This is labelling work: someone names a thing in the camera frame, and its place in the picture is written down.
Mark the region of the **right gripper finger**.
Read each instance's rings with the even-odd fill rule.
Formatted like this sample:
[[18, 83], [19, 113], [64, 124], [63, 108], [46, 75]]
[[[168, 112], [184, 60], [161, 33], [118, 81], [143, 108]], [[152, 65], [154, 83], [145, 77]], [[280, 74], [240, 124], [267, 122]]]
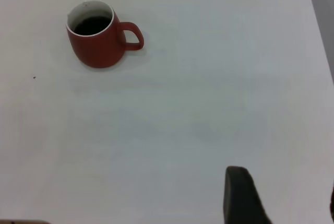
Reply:
[[224, 222], [230, 224], [271, 223], [261, 203], [254, 180], [244, 167], [228, 166], [225, 171]]

